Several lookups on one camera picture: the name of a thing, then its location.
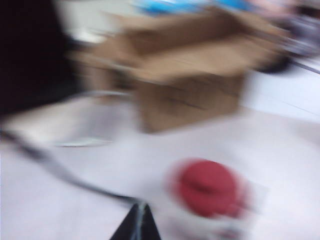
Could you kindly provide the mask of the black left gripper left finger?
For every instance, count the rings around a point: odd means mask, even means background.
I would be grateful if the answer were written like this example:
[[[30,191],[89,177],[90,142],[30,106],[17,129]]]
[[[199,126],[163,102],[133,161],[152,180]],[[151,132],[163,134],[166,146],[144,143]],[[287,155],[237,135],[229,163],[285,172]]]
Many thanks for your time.
[[[145,204],[135,203],[110,240],[141,240]]]

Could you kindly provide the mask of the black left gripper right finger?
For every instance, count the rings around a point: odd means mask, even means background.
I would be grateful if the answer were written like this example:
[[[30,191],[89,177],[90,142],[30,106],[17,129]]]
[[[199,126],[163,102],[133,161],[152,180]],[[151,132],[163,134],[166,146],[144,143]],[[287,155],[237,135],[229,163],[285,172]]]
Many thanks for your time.
[[[148,204],[145,205],[143,212],[142,240],[161,240],[156,222]]]

